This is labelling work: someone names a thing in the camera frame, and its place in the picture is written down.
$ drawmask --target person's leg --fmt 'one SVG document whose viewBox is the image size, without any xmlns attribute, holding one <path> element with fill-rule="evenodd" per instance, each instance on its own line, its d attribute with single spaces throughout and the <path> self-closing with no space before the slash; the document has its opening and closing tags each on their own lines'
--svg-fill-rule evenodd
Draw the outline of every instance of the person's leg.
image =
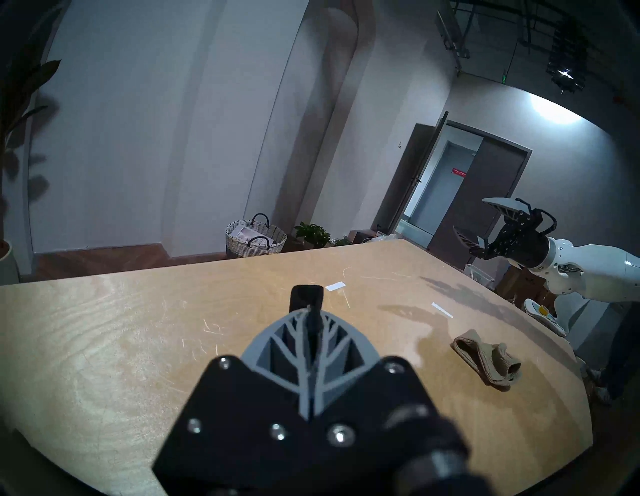
<svg viewBox="0 0 640 496">
<path fill-rule="evenodd" d="M 638 368 L 637 363 L 629 361 L 637 346 L 640 346 L 640 303 L 633 303 L 613 338 L 607 367 L 600 376 L 613 399 L 622 394 L 626 382 Z"/>
</svg>

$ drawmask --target basket handle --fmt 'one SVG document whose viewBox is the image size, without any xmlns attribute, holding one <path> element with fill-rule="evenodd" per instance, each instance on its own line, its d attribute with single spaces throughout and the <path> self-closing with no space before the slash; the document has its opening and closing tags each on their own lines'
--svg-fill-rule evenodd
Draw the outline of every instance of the basket handle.
<svg viewBox="0 0 640 496">
<path fill-rule="evenodd" d="M 246 247 L 247 248 L 251 248 L 251 242 L 256 240 L 256 239 L 258 239 L 258 238 L 260 238 L 260 237 L 267 240 L 267 250 L 270 250 L 271 247 L 269 246 L 269 238 L 266 237 L 266 236 L 256 236 L 256 237 L 251 238 L 249 241 L 246 242 Z"/>
<path fill-rule="evenodd" d="M 253 225 L 253 221 L 255 220 L 255 218 L 256 218 L 258 215 L 262 215 L 262 216 L 264 216 L 264 218 L 265 218 L 265 219 L 267 219 L 267 229 L 268 229 L 268 228 L 269 228 L 269 218 L 266 216 L 266 214 L 260 214 L 260 213 L 258 213 L 258 214 L 256 214 L 256 215 L 254 215 L 254 216 L 253 216 L 253 219 L 251 219 L 251 225 Z"/>
</svg>

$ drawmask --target shoe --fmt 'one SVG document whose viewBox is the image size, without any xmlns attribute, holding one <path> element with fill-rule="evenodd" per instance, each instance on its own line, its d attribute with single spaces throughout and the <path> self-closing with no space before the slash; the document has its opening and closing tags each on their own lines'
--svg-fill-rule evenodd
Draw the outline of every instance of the shoe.
<svg viewBox="0 0 640 496">
<path fill-rule="evenodd" d="M 590 369 L 587 367 L 587 375 L 596 386 L 604 386 L 602 383 L 602 371 L 597 371 L 596 369 Z"/>
<path fill-rule="evenodd" d="M 535 301 L 533 301 L 530 298 L 527 298 L 524 301 L 524 305 L 522 306 L 523 306 L 523 310 L 527 312 L 535 320 L 544 324 L 546 327 L 548 327 L 553 332 L 558 334 L 558 336 L 566 337 L 566 331 L 562 329 L 562 327 L 560 326 L 560 324 L 558 324 L 554 316 L 551 315 L 545 307 L 537 304 Z"/>
<path fill-rule="evenodd" d="M 609 390 L 605 387 L 597 387 L 594 389 L 596 398 L 605 406 L 611 406 L 613 398 L 611 397 Z"/>
</svg>

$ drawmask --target green plant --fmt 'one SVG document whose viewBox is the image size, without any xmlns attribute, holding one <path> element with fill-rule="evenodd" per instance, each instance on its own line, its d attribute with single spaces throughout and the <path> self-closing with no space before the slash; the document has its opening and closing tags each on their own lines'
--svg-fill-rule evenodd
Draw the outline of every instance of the green plant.
<svg viewBox="0 0 640 496">
<path fill-rule="evenodd" d="M 27 110 L 31 95 L 58 70 L 60 60 L 40 63 L 44 47 L 51 35 L 53 23 L 60 14 L 54 10 L 39 24 L 29 40 L 13 56 L 6 74 L 0 79 L 0 196 L 2 193 L 1 166 L 11 132 L 32 115 L 44 110 L 41 105 Z M 8 245 L 4 242 L 4 225 L 0 212 L 0 257 Z"/>
<path fill-rule="evenodd" d="M 316 224 L 301 222 L 294 229 L 296 230 L 296 237 L 304 238 L 306 242 L 314 245 L 314 248 L 323 248 L 331 239 L 331 234 Z"/>
<path fill-rule="evenodd" d="M 349 239 L 346 236 L 335 242 L 336 246 L 349 246 L 350 244 L 351 244 L 351 241 L 349 241 Z"/>
</svg>

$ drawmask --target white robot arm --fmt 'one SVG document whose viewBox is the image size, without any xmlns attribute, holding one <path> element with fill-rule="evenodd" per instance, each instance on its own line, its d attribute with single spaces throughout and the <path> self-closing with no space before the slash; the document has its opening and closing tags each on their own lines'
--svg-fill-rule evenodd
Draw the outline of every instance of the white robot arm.
<svg viewBox="0 0 640 496">
<path fill-rule="evenodd" d="M 640 258 L 613 246 L 574 246 L 566 239 L 549 237 L 556 220 L 520 198 L 485 198 L 483 202 L 504 215 L 505 225 L 492 243 L 454 226 L 471 255 L 485 260 L 506 257 L 546 279 L 555 294 L 575 291 L 590 300 L 640 301 Z M 543 213 L 554 223 L 538 232 Z"/>
</svg>

